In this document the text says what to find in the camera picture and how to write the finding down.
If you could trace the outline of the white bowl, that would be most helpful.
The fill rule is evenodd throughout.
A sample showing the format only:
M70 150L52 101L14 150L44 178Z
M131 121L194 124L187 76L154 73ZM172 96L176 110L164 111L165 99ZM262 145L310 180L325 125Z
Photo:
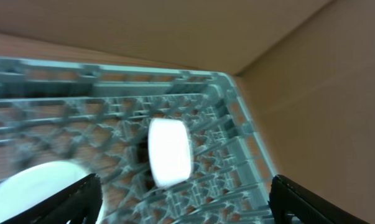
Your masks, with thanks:
M0 183L0 223L28 211L91 173L74 162L53 161L10 176Z

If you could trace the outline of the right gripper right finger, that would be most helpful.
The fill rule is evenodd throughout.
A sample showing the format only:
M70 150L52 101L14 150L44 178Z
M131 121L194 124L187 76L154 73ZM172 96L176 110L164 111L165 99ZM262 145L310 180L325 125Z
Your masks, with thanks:
M284 175L272 179L269 206L276 224L292 223L292 216L303 223L368 224Z

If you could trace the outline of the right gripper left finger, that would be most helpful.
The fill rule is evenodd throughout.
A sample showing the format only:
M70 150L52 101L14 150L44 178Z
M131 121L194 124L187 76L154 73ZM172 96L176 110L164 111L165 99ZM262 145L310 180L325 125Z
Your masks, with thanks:
M89 174L2 224L95 224L102 204L100 177Z

